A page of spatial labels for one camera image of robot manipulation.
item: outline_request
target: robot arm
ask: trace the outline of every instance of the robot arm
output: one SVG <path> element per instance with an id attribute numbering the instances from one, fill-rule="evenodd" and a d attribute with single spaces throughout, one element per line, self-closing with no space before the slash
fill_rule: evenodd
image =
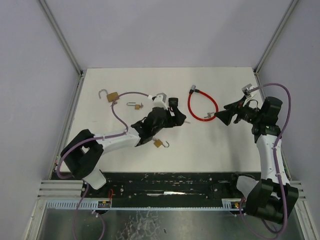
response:
<path id="1" fill-rule="evenodd" d="M 224 106 L 225 110 L 216 112 L 214 115 L 226 125 L 231 123 L 234 115 L 237 115 L 234 121 L 235 124 L 240 120 L 252 124 L 251 132 L 260 154 L 261 179 L 256 180 L 246 174 L 236 173 L 234 175 L 235 185 L 246 198 L 246 212 L 248 215 L 281 224 L 284 218 L 284 206 L 278 174 L 281 175 L 285 190 L 288 216 L 299 197 L 298 189 L 290 186 L 290 182 L 285 173 L 280 151 L 281 139 L 276 146 L 279 173 L 277 173 L 275 166 L 273 148 L 281 132 L 276 123 L 282 101 L 269 96 L 265 98 L 261 109 L 258 107 L 251 108 L 249 106 L 250 101 L 248 100 L 252 98 L 248 91 L 251 88 L 252 86 L 250 85 L 244 87 L 242 89 L 244 92 L 243 98 Z"/>
<path id="2" fill-rule="evenodd" d="M 127 131 L 120 130 L 107 134 L 94 134 L 84 129 L 63 149 L 61 157 L 78 143 L 90 140 L 71 151 L 64 159 L 71 174 L 77 179 L 83 179 L 95 190 L 106 184 L 106 179 L 96 167 L 102 155 L 126 147 L 138 147 L 148 143 L 153 136 L 163 128 L 181 126 L 186 116 L 178 109 L 178 99 L 169 98 L 169 108 L 166 105 L 167 96 L 159 93 L 152 98 L 154 108 L 147 117 L 134 123 Z"/>

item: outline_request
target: wire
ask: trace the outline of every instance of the wire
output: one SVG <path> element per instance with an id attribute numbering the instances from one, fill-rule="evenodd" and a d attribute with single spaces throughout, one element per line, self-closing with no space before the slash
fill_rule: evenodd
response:
<path id="1" fill-rule="evenodd" d="M 128 95 L 128 94 L 139 94 L 139 95 L 143 95 L 143 96 L 146 96 L 146 97 L 149 97 L 148 94 L 146 93 L 143 93 L 143 92 L 138 92 L 138 91 L 128 91 L 128 92 L 124 92 L 124 93 L 121 93 L 118 97 L 122 97 L 124 95 Z M 88 139 L 85 139 L 81 142 L 78 142 L 76 145 L 72 146 L 68 151 L 66 151 L 66 153 L 61 157 L 58 165 L 57 165 L 57 168 L 56 168 L 56 174 L 57 176 L 60 178 L 60 179 L 69 179 L 72 177 L 72 174 L 69 173 L 69 174 L 61 174 L 60 172 L 60 168 L 61 168 L 61 165 L 62 163 L 64 162 L 64 160 L 66 159 L 66 157 L 73 151 L 75 150 L 76 148 L 80 147 L 80 146 L 83 146 L 85 143 L 88 143 L 88 142 L 91 142 L 91 141 L 95 141 L 95 140 L 102 140 L 102 139 L 110 139 L 110 138 L 116 138 L 116 137 L 120 137 L 120 136 L 123 136 L 123 135 L 126 135 L 126 133 L 128 132 L 129 130 L 129 127 L 128 125 L 120 118 L 118 117 L 118 115 L 116 114 L 115 110 L 114 110 L 114 106 L 115 106 L 115 101 L 112 102 L 112 105 L 111 105 L 111 110 L 112 110 L 112 113 L 113 115 L 115 116 L 115 118 L 120 121 L 124 127 L 125 127 L 125 131 L 122 132 L 122 133 L 118 133 L 118 134 L 114 134 L 114 135 L 109 135 L 109 136 L 100 136 L 100 137 L 92 137 L 92 138 L 88 138 Z"/>
<path id="2" fill-rule="evenodd" d="M 282 227 L 280 228 L 280 230 L 278 231 L 270 231 L 270 227 L 268 226 L 267 227 L 267 223 L 266 221 L 262 220 L 263 224 L 267 227 L 267 229 L 273 233 L 273 234 L 277 234 L 276 237 L 274 238 L 266 238 L 264 236 L 261 236 L 260 234 L 256 233 L 249 225 L 248 223 L 245 221 L 243 215 L 242 215 L 242 211 L 241 211 L 241 205 L 242 203 L 244 202 L 244 198 L 241 199 L 241 202 L 240 202 L 240 207 L 239 207 L 239 211 L 240 211 L 240 216 L 243 220 L 243 222 L 245 223 L 245 225 L 249 228 L 249 230 L 255 234 L 256 236 L 258 236 L 259 238 L 262 238 L 262 239 L 265 239 L 265 240 L 275 240 L 275 239 L 278 239 L 278 237 L 284 233 L 284 231 L 286 230 L 286 227 L 287 227 L 287 224 L 288 224 L 288 209 L 287 209 L 287 199 L 286 199 L 286 194 L 285 194 L 285 187 L 283 185 L 283 182 L 282 182 L 282 178 L 281 178 L 281 173 L 280 173 L 280 168 L 279 168 L 279 162 L 278 162 L 278 157 L 277 157 L 277 145 L 278 145 L 278 142 L 279 140 L 281 139 L 282 135 L 284 134 L 284 131 L 286 130 L 287 128 L 287 125 L 288 125 L 288 122 L 289 122 L 289 119 L 290 119 L 290 114 L 291 114 L 291 95 L 290 95 L 290 92 L 289 90 L 282 84 L 280 83 L 267 83 L 267 84 L 264 84 L 264 85 L 261 85 L 261 86 L 258 86 L 258 87 L 255 87 L 253 89 L 251 89 L 249 91 L 249 93 L 251 92 L 254 92 L 254 91 L 257 91 L 259 89 L 262 89 L 264 87 L 268 87 L 268 86 L 279 86 L 281 88 L 283 88 L 288 96 L 288 113 L 286 115 L 286 120 L 285 120 L 285 123 L 283 125 L 283 128 L 279 134 L 279 136 L 276 138 L 276 140 L 274 141 L 274 145 L 273 145 L 273 158 L 274 158 L 274 165 L 275 165 L 275 170 L 276 170 L 276 175 L 277 175 L 277 178 L 278 178 L 278 182 L 279 182 L 279 186 L 280 186 L 280 191 L 281 191 L 281 197 L 282 197 L 282 205 L 283 205 L 283 225 Z"/>
<path id="3" fill-rule="evenodd" d="M 240 217 L 241 217 L 241 219 L 243 220 L 244 224 L 247 226 L 247 228 L 248 228 L 254 235 L 256 235 L 258 238 L 261 238 L 261 239 L 264 239 L 264 240 L 276 240 L 276 239 L 278 239 L 279 235 L 276 235 L 276 236 L 273 237 L 273 238 L 268 238 L 268 237 L 262 236 L 262 235 L 260 235 L 259 233 L 255 232 L 255 230 L 253 230 L 253 229 L 251 228 L 251 226 L 249 226 L 249 224 L 248 224 L 247 221 L 245 220 L 245 217 L 244 217 L 244 215 L 242 214 L 242 211 L 241 211 L 241 209 L 242 209 L 242 204 L 244 203 L 244 201 L 245 201 L 245 198 L 243 197 L 243 198 L 241 199 L 240 203 L 239 203 L 239 211 L 240 211 Z"/>
<path id="4" fill-rule="evenodd" d="M 200 90 L 198 90 L 198 89 L 196 89 L 195 92 L 196 92 L 196 93 L 200 93 L 200 94 L 204 95 L 205 97 L 207 97 L 208 99 L 210 99 L 210 100 L 213 102 L 214 106 L 215 106 L 215 112 L 216 112 L 216 113 L 219 112 L 218 104 L 216 103 L 216 101 L 215 101 L 211 96 L 209 96 L 209 95 L 206 94 L 205 92 L 200 91 Z M 192 95 L 192 93 L 193 93 L 193 92 L 190 92 L 190 93 L 189 93 L 189 97 L 188 97 L 188 109 L 189 109 L 190 114 L 191 114 L 195 119 L 197 119 L 197 120 L 199 120 L 199 121 L 203 121 L 203 122 L 209 122 L 209 121 L 212 121 L 213 119 L 215 119 L 216 116 L 213 116 L 213 117 L 210 117 L 210 118 L 200 118 L 200 117 L 198 117 L 198 116 L 196 116 L 196 115 L 194 114 L 194 112 L 191 110 L 191 106 L 190 106 L 190 100 L 191 100 L 191 95 Z"/>
<path id="5" fill-rule="evenodd" d="M 73 239 L 74 240 L 77 240 L 77 236 L 76 236 L 76 217 L 77 217 L 77 213 L 78 213 L 78 210 L 79 210 L 81 202 L 83 201 L 83 199 L 85 198 L 86 194 L 88 193 L 89 188 L 90 188 L 90 185 L 86 184 L 86 189 L 85 189 L 80 201 L 78 202 L 78 204 L 76 205 L 76 208 L 75 208 L 75 213 L 74 213 L 73 221 L 72 221 L 72 233 L 73 233 Z M 103 238 L 104 234 L 105 234 L 106 224 L 105 224 L 105 221 L 104 221 L 103 217 L 99 213 L 97 213 L 97 216 L 102 221 L 102 232 L 101 232 L 101 235 L 100 235 L 100 237 L 98 239 L 98 240 L 101 240 Z"/>
<path id="6" fill-rule="evenodd" d="M 108 198 L 109 198 L 109 202 L 110 202 L 110 208 L 111 208 L 111 200 L 112 200 L 113 195 L 114 195 L 114 190 L 111 188 L 109 190 L 109 194 L 108 194 Z"/>

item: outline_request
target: metal floor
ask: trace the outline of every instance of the metal floor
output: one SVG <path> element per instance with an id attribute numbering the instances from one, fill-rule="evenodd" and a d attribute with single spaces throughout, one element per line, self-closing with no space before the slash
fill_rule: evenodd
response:
<path id="1" fill-rule="evenodd" d="M 47 209 L 38 240 L 73 240 L 74 210 Z M 267 232 L 261 220 L 245 217 L 260 234 Z M 116 211 L 103 215 L 103 240 L 259 240 L 240 216 L 221 211 Z M 279 240 L 303 240 L 296 212 L 292 211 L 286 232 Z M 81 210 L 76 219 L 78 240 L 97 240 L 102 224 L 90 211 Z"/>

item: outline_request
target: brass padlock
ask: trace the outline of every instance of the brass padlock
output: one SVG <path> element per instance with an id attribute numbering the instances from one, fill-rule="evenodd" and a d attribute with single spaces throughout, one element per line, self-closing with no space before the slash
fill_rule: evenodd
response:
<path id="1" fill-rule="evenodd" d="M 163 142 L 160 139 L 155 140 L 153 143 L 157 148 L 161 147 L 163 145 Z"/>
<path id="2" fill-rule="evenodd" d="M 115 92 L 113 92 L 113 93 L 107 94 L 107 95 L 106 95 L 106 99 L 108 99 L 108 102 L 109 102 L 109 103 L 112 103 L 113 101 L 119 99 L 119 95 L 118 95 L 118 93 L 115 91 Z"/>
<path id="3" fill-rule="evenodd" d="M 113 101 L 116 101 L 119 99 L 119 95 L 118 93 L 115 91 L 113 93 L 108 93 L 108 91 L 106 89 L 101 89 L 98 93 L 99 98 L 101 99 L 100 93 L 101 92 L 105 92 L 106 93 L 106 99 L 108 100 L 109 103 L 112 103 Z"/>

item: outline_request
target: padlock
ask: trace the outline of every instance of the padlock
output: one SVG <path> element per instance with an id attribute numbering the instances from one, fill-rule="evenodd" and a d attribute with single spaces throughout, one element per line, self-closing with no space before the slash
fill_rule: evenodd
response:
<path id="1" fill-rule="evenodd" d="M 119 95 L 118 95 L 118 93 L 115 91 L 115 92 L 113 92 L 113 93 L 107 94 L 107 95 L 106 95 L 106 99 L 108 99 L 108 102 L 109 102 L 109 103 L 112 103 L 113 101 L 119 99 Z"/>
<path id="2" fill-rule="evenodd" d="M 153 143 L 157 148 L 161 147 L 163 145 L 163 142 L 160 139 L 157 139 L 154 143 Z"/>

